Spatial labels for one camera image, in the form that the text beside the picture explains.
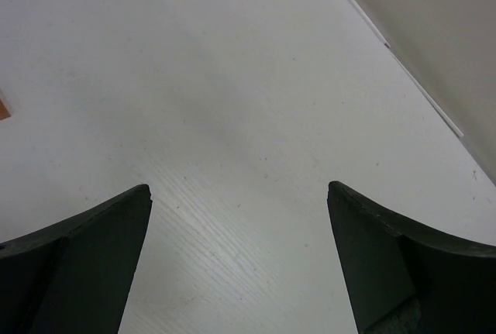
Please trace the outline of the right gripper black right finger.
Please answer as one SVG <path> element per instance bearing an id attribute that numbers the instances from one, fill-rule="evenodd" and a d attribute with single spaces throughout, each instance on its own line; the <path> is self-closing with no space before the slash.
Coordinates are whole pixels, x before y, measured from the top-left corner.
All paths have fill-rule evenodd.
<path id="1" fill-rule="evenodd" d="M 495 248 L 393 212 L 339 181 L 329 218 L 360 333 L 493 333 Z"/>

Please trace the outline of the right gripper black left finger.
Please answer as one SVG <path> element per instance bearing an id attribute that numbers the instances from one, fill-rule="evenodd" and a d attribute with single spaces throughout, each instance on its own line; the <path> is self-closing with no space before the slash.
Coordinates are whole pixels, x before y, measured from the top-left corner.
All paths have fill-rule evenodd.
<path id="1" fill-rule="evenodd" d="M 140 184 L 1 244 L 3 333 L 117 333 L 150 220 Z"/>

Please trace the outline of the orange lego brick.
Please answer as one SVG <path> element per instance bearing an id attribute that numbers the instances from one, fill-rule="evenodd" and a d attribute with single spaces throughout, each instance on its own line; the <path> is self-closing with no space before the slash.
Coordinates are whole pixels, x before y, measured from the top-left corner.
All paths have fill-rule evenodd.
<path id="1" fill-rule="evenodd" d="M 0 90 L 0 120 L 9 119 L 12 116 L 12 106 L 5 92 Z"/>

